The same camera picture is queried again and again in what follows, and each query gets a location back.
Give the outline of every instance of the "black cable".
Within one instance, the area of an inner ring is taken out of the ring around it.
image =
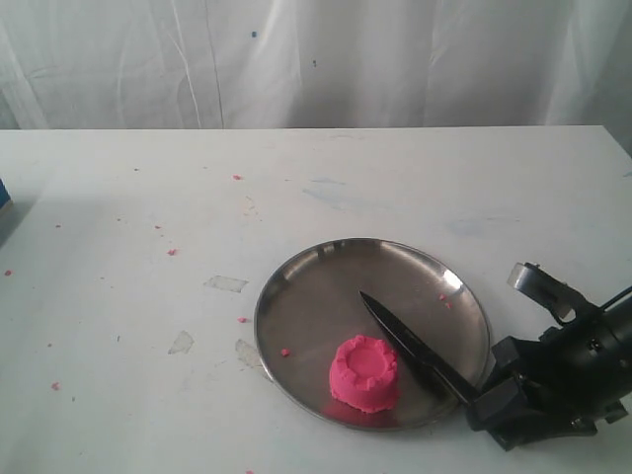
[[[608,301],[606,301],[604,304],[601,305],[601,307],[599,309],[601,311],[605,311],[607,308],[612,306],[618,300],[622,299],[624,296],[627,296],[629,293],[632,293],[632,286],[628,286],[623,291],[621,291],[619,294],[614,296],[612,299],[609,299]]]

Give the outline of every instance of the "white table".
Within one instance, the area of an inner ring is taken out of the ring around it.
[[[632,161],[603,128],[12,131],[0,153],[0,472],[630,472],[632,418],[510,453],[460,413],[354,432],[235,351],[277,266],[340,237],[443,260],[496,341],[553,323],[515,262],[605,301],[632,276]]]

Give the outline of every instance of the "white backdrop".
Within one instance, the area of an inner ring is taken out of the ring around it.
[[[632,0],[0,0],[0,125],[603,123]]]

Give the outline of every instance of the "pink molded dough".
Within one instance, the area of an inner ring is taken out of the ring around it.
[[[397,355],[379,339],[358,335],[344,341],[329,370],[332,397],[365,413],[395,406]]]

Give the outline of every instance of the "stainless steel plate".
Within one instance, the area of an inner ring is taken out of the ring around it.
[[[331,397],[329,367],[338,345],[356,334],[385,339],[359,290],[377,298],[463,377],[478,383],[490,336],[472,292],[430,255],[374,239],[317,245],[272,275],[255,314],[255,337],[268,374],[314,415],[353,428],[405,429],[447,414],[456,406],[454,398],[432,380],[419,384],[403,361],[395,409],[368,415]],[[283,348],[291,356],[282,357]]]

